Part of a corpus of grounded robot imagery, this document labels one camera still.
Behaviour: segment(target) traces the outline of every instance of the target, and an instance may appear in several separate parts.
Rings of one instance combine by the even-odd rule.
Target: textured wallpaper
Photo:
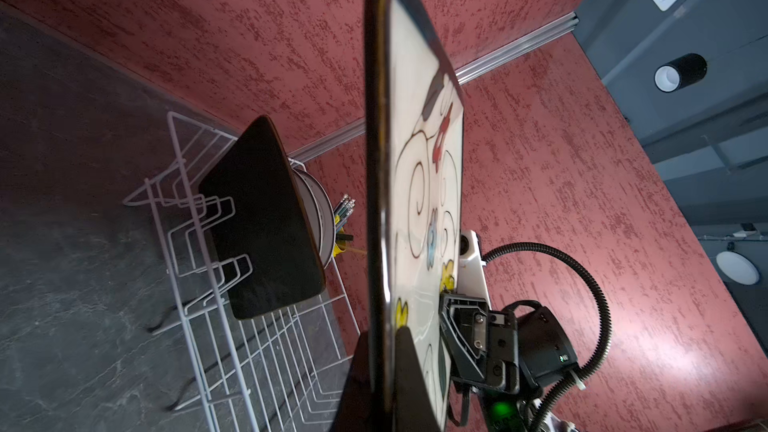
[[[613,432],[696,432],[768,415],[768,359],[575,39],[549,43],[464,91],[462,226],[481,235],[486,252],[520,241],[562,249],[610,302],[608,361],[556,413],[580,430]],[[332,200],[347,192],[364,205],[363,139],[310,170]],[[363,210],[348,226],[358,247],[366,244]],[[339,264],[365,324],[366,260],[347,253]],[[589,359],[598,312],[570,269],[519,252],[490,264],[486,277],[496,308],[539,300],[580,363]],[[472,416],[471,430],[482,430],[477,408]]]
[[[362,0],[4,0],[237,129],[287,149],[362,116]],[[580,0],[424,0],[454,65]]]

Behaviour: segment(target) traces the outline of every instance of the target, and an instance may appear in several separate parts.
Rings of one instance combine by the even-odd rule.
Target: silver corner trim
[[[571,12],[570,14],[563,15],[559,19],[539,27],[530,34],[526,34],[505,46],[499,47],[493,52],[473,60],[464,67],[459,67],[456,69],[458,83],[464,85],[470,80],[477,79],[510,60],[517,59],[521,55],[531,52],[547,42],[552,42],[552,40],[571,32],[576,27],[576,24],[578,24],[576,14]],[[288,155],[300,162],[307,162],[340,146],[344,142],[362,135],[365,131],[366,119],[361,117]]]

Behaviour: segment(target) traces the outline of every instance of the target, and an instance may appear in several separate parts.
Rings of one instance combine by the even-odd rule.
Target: round plate
[[[725,275],[744,285],[756,284],[760,280],[757,267],[742,254],[726,251],[715,257],[717,266]]]
[[[320,228],[320,210],[317,207],[317,200],[315,200],[312,190],[306,183],[306,180],[304,180],[295,169],[293,170],[293,181],[296,184],[296,188],[299,189],[299,195],[301,196],[301,201],[304,205],[304,212],[306,212],[306,217],[310,221],[312,236],[315,239],[317,252],[320,254],[320,238],[322,237],[322,233]]]
[[[317,179],[298,168],[295,168],[293,171],[306,181],[306,184],[312,190],[312,195],[316,201],[315,204],[317,204],[317,208],[320,210],[320,261],[323,266],[327,266],[331,262],[333,244],[336,242],[336,227],[331,200]]]

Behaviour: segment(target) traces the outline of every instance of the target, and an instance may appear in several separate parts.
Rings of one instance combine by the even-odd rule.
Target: black cable
[[[600,336],[598,337],[598,345],[595,347],[594,352],[587,363],[584,364],[583,367],[577,368],[575,371],[580,380],[586,380],[600,368],[603,362],[605,362],[605,357],[608,355],[608,350],[610,349],[610,336],[612,331],[610,327],[608,301],[605,299],[603,291],[600,290],[597,281],[595,281],[594,277],[587,272],[586,268],[570,255],[549,245],[538,244],[536,242],[516,242],[514,244],[502,245],[483,255],[482,260],[488,264],[490,261],[499,258],[502,255],[523,251],[547,254],[566,264],[572,268],[582,280],[584,280],[584,283],[587,284],[589,291],[592,292],[592,295],[594,296],[594,301],[598,305],[598,314],[600,317]],[[575,383],[576,380],[572,374],[563,376],[563,378],[560,379],[543,398],[542,405],[536,411],[536,415],[534,415],[528,429],[533,432],[538,431],[544,422],[544,418],[552,411],[555,402],[565,395],[565,392],[575,385]]]

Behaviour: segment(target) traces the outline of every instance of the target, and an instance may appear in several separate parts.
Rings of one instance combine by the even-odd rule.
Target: white wire dish rack
[[[343,319],[337,316],[348,314],[360,335],[336,261],[326,274],[332,272],[328,282],[334,281],[340,294],[324,292],[255,319],[236,320],[225,292],[258,271],[247,255],[212,257],[205,234],[232,217],[236,204],[230,197],[194,193],[236,137],[176,112],[168,112],[168,127],[175,160],[146,178],[123,204],[150,206],[178,311],[178,320],[152,333],[180,325],[192,361],[189,385],[196,387],[182,390],[172,411],[202,409],[212,432],[327,430],[351,359],[340,337],[338,320]],[[298,161],[291,164],[305,169]],[[235,272],[229,281],[226,268]]]

